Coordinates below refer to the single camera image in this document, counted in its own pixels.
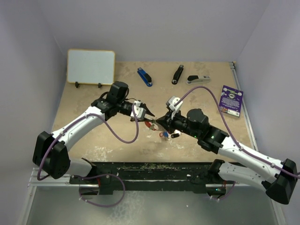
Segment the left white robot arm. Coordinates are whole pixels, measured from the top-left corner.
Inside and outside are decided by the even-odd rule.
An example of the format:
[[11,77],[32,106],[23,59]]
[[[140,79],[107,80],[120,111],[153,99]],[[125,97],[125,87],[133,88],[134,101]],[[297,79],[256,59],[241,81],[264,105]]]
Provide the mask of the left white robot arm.
[[58,179],[65,174],[80,177],[86,184],[96,180],[96,167],[90,161],[71,159],[68,152],[91,130],[105,124],[112,131],[108,120],[118,113],[129,116],[135,123],[146,121],[146,115],[153,113],[140,100],[129,102],[129,87],[124,82],[114,82],[109,91],[104,92],[79,117],[63,128],[37,137],[33,163],[38,166],[37,180],[48,177]]

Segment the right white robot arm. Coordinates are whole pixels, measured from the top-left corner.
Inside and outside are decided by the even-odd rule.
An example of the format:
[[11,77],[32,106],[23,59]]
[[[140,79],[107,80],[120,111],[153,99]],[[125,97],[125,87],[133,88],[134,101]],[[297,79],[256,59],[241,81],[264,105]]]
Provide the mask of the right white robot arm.
[[175,130],[197,139],[202,149],[235,160],[240,165],[228,162],[215,162],[209,171],[209,180],[220,183],[222,180],[235,181],[263,190],[272,200],[289,204],[297,184],[297,166],[290,159],[279,160],[266,156],[245,146],[227,132],[210,125],[209,118],[201,109],[189,110],[186,116],[180,112],[172,116],[168,112],[156,120],[164,130]]

